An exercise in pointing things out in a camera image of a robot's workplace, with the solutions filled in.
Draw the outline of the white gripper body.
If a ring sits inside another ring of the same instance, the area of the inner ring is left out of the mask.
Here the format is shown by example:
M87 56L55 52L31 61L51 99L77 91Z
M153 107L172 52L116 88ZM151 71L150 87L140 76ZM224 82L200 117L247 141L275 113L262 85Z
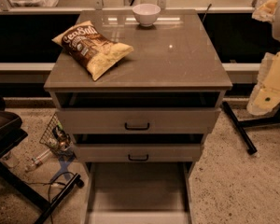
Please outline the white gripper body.
M265 53L257 81L246 109L251 115L261 116L280 104L280 51L275 55Z

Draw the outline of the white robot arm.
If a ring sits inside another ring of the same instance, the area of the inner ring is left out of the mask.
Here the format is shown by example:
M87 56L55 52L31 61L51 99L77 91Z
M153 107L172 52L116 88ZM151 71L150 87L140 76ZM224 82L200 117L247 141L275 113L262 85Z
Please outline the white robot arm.
M268 0L252 14L258 21L267 21L272 25L272 36L280 42L280 0ZM254 116L271 112L280 103L280 51L276 54L266 52L254 86L247 111Z

